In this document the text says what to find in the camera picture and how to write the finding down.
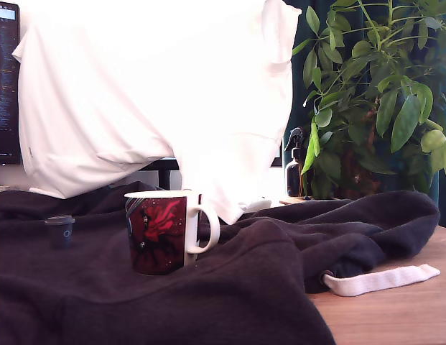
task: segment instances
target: mug handle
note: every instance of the mug handle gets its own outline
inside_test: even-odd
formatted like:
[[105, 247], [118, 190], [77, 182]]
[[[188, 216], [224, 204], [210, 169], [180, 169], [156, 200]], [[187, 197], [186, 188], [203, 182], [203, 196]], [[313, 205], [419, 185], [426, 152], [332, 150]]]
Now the mug handle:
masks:
[[198, 247], [195, 244], [189, 246], [186, 248], [186, 252], [189, 254], [202, 254], [212, 249], [220, 240], [220, 221], [216, 212], [207, 205], [197, 205], [190, 209], [190, 213], [197, 213], [198, 211], [204, 212], [210, 222], [210, 241], [203, 248]]

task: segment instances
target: small black cup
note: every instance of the small black cup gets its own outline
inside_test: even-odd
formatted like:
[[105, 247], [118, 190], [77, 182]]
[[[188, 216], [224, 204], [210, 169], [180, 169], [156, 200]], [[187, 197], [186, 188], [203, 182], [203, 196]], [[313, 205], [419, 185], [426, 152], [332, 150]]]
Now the small black cup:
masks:
[[72, 216], [50, 217], [44, 222], [48, 227], [53, 248], [65, 249], [71, 245], [74, 222], [75, 219]]

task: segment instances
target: small container lid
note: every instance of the small container lid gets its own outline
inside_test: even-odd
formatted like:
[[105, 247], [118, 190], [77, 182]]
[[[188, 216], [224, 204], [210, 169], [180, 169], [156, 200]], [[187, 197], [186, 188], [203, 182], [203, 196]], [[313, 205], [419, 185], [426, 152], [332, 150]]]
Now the small container lid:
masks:
[[45, 225], [68, 225], [73, 224], [76, 220], [73, 216], [56, 216], [47, 218]]

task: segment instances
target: dark fleece fabric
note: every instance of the dark fleece fabric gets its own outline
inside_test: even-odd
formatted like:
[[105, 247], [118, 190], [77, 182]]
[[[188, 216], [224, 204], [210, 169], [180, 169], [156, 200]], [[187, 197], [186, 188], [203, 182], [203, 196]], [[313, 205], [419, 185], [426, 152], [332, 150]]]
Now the dark fleece fabric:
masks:
[[[154, 189], [0, 193], [1, 345], [334, 344], [307, 297], [326, 290], [323, 271], [412, 257], [440, 217], [412, 192], [270, 208], [222, 225], [195, 264], [147, 277], [131, 269], [124, 194]], [[51, 249], [43, 220], [63, 214], [76, 220], [73, 245]]]

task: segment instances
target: spray nozzle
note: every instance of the spray nozzle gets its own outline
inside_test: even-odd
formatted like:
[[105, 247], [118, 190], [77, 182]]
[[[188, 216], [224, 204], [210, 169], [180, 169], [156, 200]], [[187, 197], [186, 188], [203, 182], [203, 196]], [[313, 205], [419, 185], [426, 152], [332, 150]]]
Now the spray nozzle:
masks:
[[306, 131], [302, 127], [296, 127], [289, 135], [288, 145], [285, 147], [285, 151], [293, 149], [299, 149], [306, 140]]

